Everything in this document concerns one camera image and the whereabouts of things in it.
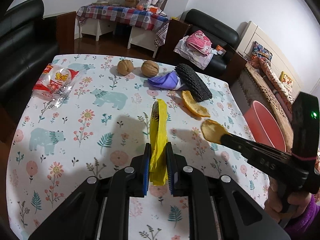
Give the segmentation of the person right hand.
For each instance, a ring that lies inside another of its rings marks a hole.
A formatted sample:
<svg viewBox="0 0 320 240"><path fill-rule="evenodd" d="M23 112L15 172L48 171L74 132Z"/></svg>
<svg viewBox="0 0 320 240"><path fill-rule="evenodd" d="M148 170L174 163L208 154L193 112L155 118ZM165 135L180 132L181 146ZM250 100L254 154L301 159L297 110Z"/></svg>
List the person right hand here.
<svg viewBox="0 0 320 240"><path fill-rule="evenodd" d="M268 198L265 202L265 212L271 216L277 223L281 220L282 203L278 197L278 183L273 178L270 179L270 187L268 188ZM291 216L297 218L304 213L310 203L312 194L307 192L295 192L289 195L287 202L296 206L296 210Z"/></svg>

